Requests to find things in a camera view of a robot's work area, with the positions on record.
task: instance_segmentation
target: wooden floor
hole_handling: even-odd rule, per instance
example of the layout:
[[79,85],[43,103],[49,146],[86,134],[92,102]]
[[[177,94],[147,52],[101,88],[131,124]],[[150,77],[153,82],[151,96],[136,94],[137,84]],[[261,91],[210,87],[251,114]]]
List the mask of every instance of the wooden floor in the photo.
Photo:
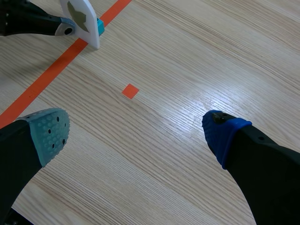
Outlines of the wooden floor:
[[[91,0],[98,16],[114,2]],[[62,14],[58,0],[34,3]],[[74,40],[2,38],[0,112]],[[133,0],[100,40],[24,112],[61,107],[71,130],[14,208],[35,225],[254,225],[202,116],[243,117],[300,151],[300,2]]]

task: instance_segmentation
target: light wood grain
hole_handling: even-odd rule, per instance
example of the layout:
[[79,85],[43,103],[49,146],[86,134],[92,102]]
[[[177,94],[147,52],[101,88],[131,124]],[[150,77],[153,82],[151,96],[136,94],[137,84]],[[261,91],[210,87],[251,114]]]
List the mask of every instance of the light wood grain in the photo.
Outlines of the light wood grain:
[[[37,0],[61,14],[56,2]],[[98,15],[113,0],[91,0]],[[36,225],[254,225],[240,189],[208,149],[202,116],[251,120],[299,151],[300,3],[134,0],[24,114],[70,115],[64,150],[14,208]],[[0,112],[73,42],[0,43]],[[133,100],[121,92],[140,89]]]

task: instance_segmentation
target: teal connector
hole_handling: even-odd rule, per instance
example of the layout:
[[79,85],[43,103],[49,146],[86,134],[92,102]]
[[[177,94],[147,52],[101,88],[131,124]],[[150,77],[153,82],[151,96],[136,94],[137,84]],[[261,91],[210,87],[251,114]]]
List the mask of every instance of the teal connector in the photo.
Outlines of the teal connector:
[[97,18],[97,24],[98,24],[98,32],[99,32],[99,36],[100,36],[104,32],[104,23],[102,20]]

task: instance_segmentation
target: orange tape line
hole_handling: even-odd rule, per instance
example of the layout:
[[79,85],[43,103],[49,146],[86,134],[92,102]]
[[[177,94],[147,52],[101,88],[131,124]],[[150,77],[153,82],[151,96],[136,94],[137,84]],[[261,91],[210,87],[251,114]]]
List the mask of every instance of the orange tape line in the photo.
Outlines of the orange tape line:
[[[107,26],[131,0],[117,0],[101,17]],[[41,76],[30,85],[1,115],[0,128],[12,123],[40,93],[76,58],[88,44],[77,39]]]
[[129,99],[133,99],[133,97],[139,92],[139,90],[133,86],[132,84],[127,85],[127,87],[122,91],[122,94],[125,95]]

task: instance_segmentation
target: orange square marker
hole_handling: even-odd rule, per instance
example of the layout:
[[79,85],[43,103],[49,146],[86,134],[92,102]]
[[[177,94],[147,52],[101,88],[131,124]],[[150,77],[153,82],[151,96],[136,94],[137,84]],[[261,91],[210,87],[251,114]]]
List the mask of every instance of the orange square marker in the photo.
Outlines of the orange square marker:
[[125,95],[129,99],[133,99],[133,97],[139,92],[139,90],[133,86],[132,84],[127,85],[127,87],[122,91],[122,94]]

